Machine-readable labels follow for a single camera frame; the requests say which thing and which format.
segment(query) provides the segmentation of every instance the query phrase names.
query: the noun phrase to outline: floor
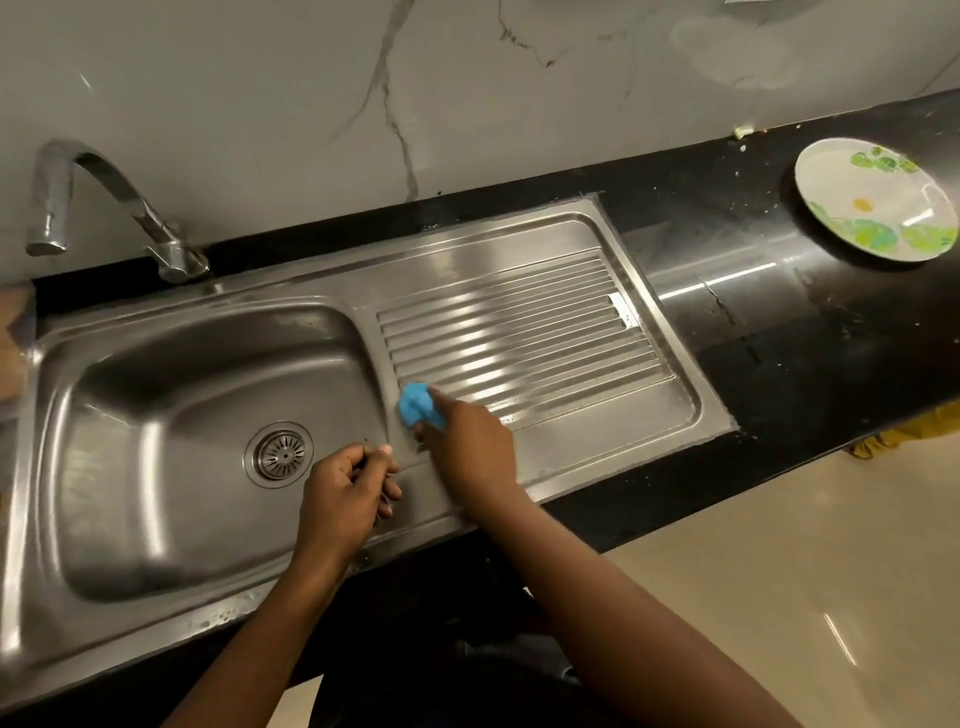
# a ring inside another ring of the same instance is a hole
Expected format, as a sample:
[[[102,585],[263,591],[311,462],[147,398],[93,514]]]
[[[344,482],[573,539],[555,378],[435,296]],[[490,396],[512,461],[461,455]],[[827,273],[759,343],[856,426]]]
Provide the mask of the floor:
[[[829,455],[611,551],[807,728],[960,724],[960,433]],[[270,728],[303,728],[319,678]]]

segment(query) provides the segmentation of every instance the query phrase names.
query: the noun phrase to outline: faucet spout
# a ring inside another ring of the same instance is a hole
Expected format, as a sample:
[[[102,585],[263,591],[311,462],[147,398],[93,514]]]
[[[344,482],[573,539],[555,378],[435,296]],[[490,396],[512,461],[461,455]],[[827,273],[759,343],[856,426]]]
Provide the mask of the faucet spout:
[[[182,235],[160,217],[119,169],[96,150],[70,139],[52,139],[36,153],[28,255],[59,255],[69,247],[66,224],[75,164],[102,184],[150,236],[153,246],[145,250],[159,265],[161,278],[183,283],[209,270],[206,258],[186,245]]]

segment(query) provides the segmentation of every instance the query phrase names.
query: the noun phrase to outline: blue cleaning cloth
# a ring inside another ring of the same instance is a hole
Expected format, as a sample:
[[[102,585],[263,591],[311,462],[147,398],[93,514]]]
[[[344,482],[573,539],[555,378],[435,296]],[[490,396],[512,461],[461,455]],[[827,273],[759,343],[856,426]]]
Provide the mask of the blue cleaning cloth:
[[[412,381],[400,391],[397,408],[400,410],[400,419],[408,427],[426,420],[446,432],[446,417],[433,406],[430,390],[421,381]]]

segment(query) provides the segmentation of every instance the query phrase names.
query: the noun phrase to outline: marble wall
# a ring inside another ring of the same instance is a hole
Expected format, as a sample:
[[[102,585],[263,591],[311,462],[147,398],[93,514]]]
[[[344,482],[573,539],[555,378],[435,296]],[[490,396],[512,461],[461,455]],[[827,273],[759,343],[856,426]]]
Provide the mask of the marble wall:
[[[0,279],[140,255],[76,137],[211,242],[960,85],[956,0],[0,0]]]

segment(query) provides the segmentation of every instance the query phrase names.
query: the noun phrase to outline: plate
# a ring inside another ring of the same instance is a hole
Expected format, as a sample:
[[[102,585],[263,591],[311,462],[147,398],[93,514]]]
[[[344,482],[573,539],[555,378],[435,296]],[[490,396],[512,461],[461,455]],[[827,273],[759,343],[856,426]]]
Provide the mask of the plate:
[[[957,214],[943,188],[913,161],[862,139],[821,139],[794,167],[814,216],[841,239],[888,260],[942,255],[957,239]]]

